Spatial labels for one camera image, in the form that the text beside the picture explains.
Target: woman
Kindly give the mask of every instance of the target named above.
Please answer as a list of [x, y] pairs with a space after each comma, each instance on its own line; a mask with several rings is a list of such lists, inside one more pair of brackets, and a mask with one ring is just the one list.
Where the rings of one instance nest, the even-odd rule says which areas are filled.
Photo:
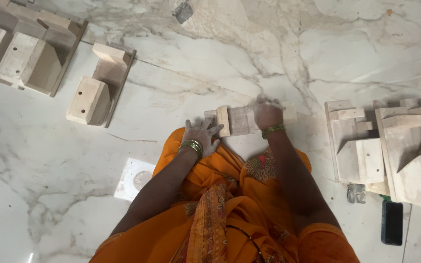
[[223, 126], [208, 129], [211, 119], [174, 131], [90, 262], [359, 262], [287, 137], [279, 102], [259, 96], [255, 122], [270, 150], [246, 164], [212, 138]]

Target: wooden board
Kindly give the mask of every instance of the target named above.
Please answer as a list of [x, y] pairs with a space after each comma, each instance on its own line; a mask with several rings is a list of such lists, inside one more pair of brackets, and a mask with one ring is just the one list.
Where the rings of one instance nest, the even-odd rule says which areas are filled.
[[230, 125], [228, 122], [228, 109], [226, 106], [218, 107], [216, 110], [217, 125], [223, 124], [224, 128], [219, 131], [219, 137], [230, 136]]
[[92, 78], [101, 82], [105, 82], [108, 85], [111, 106], [108, 111], [105, 122], [103, 123], [104, 128], [108, 128], [108, 126], [110, 125], [110, 121], [113, 116], [116, 104], [118, 103], [118, 99], [123, 89], [124, 82], [126, 81], [129, 69], [131, 68], [132, 61], [134, 60], [134, 56], [136, 55], [135, 50], [114, 43], [108, 45], [113, 48], [122, 49], [126, 51], [128, 53], [128, 56], [130, 57], [130, 60], [128, 65], [125, 66], [120, 63], [114, 63], [108, 60], [99, 59], [94, 74], [92, 75]]

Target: white marble floor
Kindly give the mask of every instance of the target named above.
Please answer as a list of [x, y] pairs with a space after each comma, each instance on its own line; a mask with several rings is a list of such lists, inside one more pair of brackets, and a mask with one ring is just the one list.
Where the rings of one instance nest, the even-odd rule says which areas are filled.
[[[86, 263], [129, 203], [113, 197], [128, 158], [155, 164], [167, 136], [260, 92], [295, 102], [288, 130], [361, 262], [421, 262], [421, 207], [405, 204], [404, 245], [381, 243], [381, 202], [350, 204], [334, 182], [324, 102], [421, 97], [421, 0], [36, 0], [90, 22], [54, 98], [0, 84], [0, 263]], [[137, 50], [108, 129], [65, 119], [91, 43]], [[259, 134], [227, 138], [244, 159]]]

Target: wooden mold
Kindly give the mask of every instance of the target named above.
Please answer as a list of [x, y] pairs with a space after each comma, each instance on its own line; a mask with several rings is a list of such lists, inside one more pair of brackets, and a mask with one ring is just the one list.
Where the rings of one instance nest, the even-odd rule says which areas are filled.
[[82, 77], [66, 118], [108, 128], [136, 51], [114, 43], [95, 43], [92, 50], [100, 58], [97, 67], [92, 77]]
[[374, 104], [391, 200], [421, 206], [421, 100]]
[[61, 64], [51, 45], [19, 32], [0, 63], [0, 79], [43, 94], [51, 93], [60, 71]]
[[43, 9], [27, 1], [0, 0], [0, 29], [10, 35], [23, 33], [38, 38], [54, 48], [61, 70], [52, 89], [43, 92], [51, 97], [56, 94], [87, 24], [78, 17]]
[[[295, 109], [295, 104], [292, 102], [283, 102], [281, 104], [284, 107], [284, 125], [290, 125], [292, 123], [295, 123], [297, 121], [297, 111]], [[227, 117], [225, 117], [224, 114], [225, 109], [227, 110]], [[217, 108], [217, 110], [214, 111], [205, 111], [204, 117], [213, 118], [211, 127], [223, 123], [225, 129], [225, 124], [228, 121], [229, 132], [225, 129], [221, 137], [238, 136], [261, 132], [261, 130], [254, 122], [254, 111], [253, 107], [251, 106], [239, 108], [219, 107]]]

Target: black phone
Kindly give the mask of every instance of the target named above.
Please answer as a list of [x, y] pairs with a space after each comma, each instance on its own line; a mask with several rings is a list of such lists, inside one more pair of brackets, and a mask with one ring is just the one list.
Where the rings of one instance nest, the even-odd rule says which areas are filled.
[[402, 246], [402, 224], [404, 206], [402, 203], [383, 201], [381, 241], [386, 245]]

